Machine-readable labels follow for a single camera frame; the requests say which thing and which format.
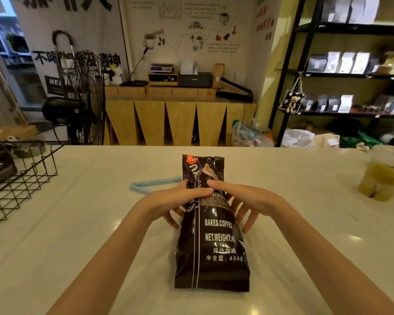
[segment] person's left hand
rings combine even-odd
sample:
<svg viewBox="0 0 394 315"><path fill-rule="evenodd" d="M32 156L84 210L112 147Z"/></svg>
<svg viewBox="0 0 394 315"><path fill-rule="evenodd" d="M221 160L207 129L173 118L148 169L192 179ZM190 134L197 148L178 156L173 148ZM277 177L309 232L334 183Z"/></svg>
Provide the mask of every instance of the person's left hand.
<svg viewBox="0 0 394 315"><path fill-rule="evenodd" d="M150 209L153 220L163 217L169 225L178 228L178 223L175 222L170 211L173 210L180 217L184 217L185 212L180 206L191 199L209 196L213 192L213 188L187 189L187 181L181 181L175 188L152 192L140 201Z"/></svg>

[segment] black drawer box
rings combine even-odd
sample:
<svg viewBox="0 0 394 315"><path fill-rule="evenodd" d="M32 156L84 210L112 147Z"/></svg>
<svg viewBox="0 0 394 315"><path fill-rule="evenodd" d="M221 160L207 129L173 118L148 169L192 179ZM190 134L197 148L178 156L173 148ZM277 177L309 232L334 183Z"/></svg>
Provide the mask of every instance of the black drawer box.
<svg viewBox="0 0 394 315"><path fill-rule="evenodd" d="M180 87L212 87L213 75L211 73L199 73L198 75L179 75L178 86Z"/></svg>

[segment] digital scale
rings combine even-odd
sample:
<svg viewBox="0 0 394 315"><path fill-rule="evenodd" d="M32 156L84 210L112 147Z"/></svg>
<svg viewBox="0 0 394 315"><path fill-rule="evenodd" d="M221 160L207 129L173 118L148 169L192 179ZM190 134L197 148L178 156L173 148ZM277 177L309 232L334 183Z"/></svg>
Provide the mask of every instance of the digital scale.
<svg viewBox="0 0 394 315"><path fill-rule="evenodd" d="M152 64L150 66L150 72L172 73L173 72L173 64Z"/></svg>

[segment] person's right hand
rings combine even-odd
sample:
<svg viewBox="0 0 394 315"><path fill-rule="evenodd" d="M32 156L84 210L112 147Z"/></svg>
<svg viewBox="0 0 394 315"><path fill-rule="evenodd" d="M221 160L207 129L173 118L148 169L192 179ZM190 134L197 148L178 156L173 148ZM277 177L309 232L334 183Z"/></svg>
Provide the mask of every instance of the person's right hand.
<svg viewBox="0 0 394 315"><path fill-rule="evenodd" d="M277 208L287 203L281 196L262 188L229 184L219 180L208 180L207 184L215 190L227 192L226 201L235 197L232 200L231 211L234 215L238 211L236 214L237 223L241 223L247 212L251 210L248 220L242 228L243 233L247 233L252 228L260 213L272 215Z"/></svg>

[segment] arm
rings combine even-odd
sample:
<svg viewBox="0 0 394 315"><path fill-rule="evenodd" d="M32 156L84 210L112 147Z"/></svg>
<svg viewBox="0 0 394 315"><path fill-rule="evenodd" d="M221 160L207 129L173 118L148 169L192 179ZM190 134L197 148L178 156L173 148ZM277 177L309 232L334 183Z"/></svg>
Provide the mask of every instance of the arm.
<svg viewBox="0 0 394 315"><path fill-rule="evenodd" d="M252 210L246 231L255 222L258 212L273 218L335 315L394 315L394 302L285 199L271 191L246 185L213 180L208 184L240 199L232 204L233 211L244 202L236 217L238 221Z"/></svg>
<svg viewBox="0 0 394 315"><path fill-rule="evenodd" d="M47 315L108 314L152 221L163 216L169 224L178 227L169 211L179 212L180 205L212 192L212 188L186 189L184 180L176 188L141 199Z"/></svg>

